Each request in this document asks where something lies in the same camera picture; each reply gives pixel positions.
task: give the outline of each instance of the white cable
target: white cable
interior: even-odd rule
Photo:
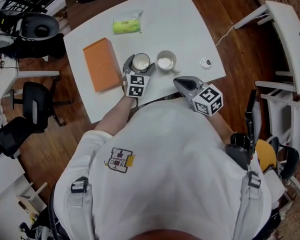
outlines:
[[[270,13],[267,13],[267,14],[264,14],[264,15],[261,15],[261,16],[254,17],[252,20],[257,19],[257,18],[262,18],[262,17],[268,16],[268,15],[270,15]],[[222,40],[224,37],[226,37],[226,36],[229,34],[229,32],[230,32],[234,27],[235,27],[235,25],[233,25],[233,26],[229,29],[229,31],[228,31],[223,37],[220,38],[219,42],[218,42],[215,46],[217,46],[218,44],[220,44],[221,40]]]
[[[254,20],[254,19],[257,19],[257,18],[262,18],[262,17],[264,17],[264,16],[269,16],[269,15],[270,15],[270,13],[267,13],[267,14],[264,14],[264,15],[261,15],[261,16],[257,16],[257,17],[254,17],[253,20]]]
[[[222,40],[224,37],[226,37],[226,36],[229,34],[229,32],[230,32],[234,27],[235,27],[235,25],[233,25],[233,26],[229,29],[229,31],[228,31],[223,37],[220,38],[219,42],[218,42],[215,46],[217,46],[218,44],[220,44],[221,40]]]

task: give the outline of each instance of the orange box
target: orange box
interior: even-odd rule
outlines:
[[[102,38],[84,48],[83,52],[96,92],[121,84],[120,68],[110,40]]]

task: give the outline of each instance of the white cup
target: white cup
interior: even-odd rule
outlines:
[[[133,57],[132,64],[137,70],[143,71],[149,67],[150,58],[145,53],[138,53]]]
[[[163,50],[159,52],[156,57],[156,64],[163,72],[173,71],[177,74],[181,72],[179,68],[176,67],[177,57],[176,55],[169,50]]]

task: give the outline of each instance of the white t-shirt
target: white t-shirt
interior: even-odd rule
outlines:
[[[114,137],[101,131],[82,137],[54,194],[55,214],[70,238],[66,191],[87,172],[84,165],[93,153],[88,180],[94,235],[100,240],[128,240],[162,229],[202,240],[233,238],[246,171],[224,152],[206,117],[183,99],[140,109]],[[260,230],[272,202],[256,154],[251,167],[261,178]]]

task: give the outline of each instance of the white desk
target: white desk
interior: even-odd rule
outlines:
[[[0,99],[3,98],[18,78],[55,77],[59,71],[21,71],[16,59],[5,57],[3,68],[0,68]]]
[[[300,20],[291,5],[265,1],[265,4],[243,18],[234,25],[235,29],[239,29],[255,17],[269,12],[270,15],[258,22],[259,25],[273,20],[273,25],[281,40],[286,60],[288,62],[290,72],[276,71],[278,76],[293,77],[293,85],[279,82],[256,81],[256,86],[281,89],[300,94]]]
[[[141,32],[113,34],[113,18],[131,10],[144,10]],[[128,57],[146,53],[151,62],[159,52],[170,50],[177,57],[178,75],[165,74],[158,68],[151,76],[139,104],[149,103],[178,92],[173,84],[176,76],[196,76],[209,82],[226,75],[218,51],[205,22],[191,0],[129,0],[112,7],[64,37],[72,73],[91,123],[100,121],[124,94],[121,87],[95,92],[83,49],[101,38],[108,38],[122,68]],[[203,57],[212,67],[200,66]]]

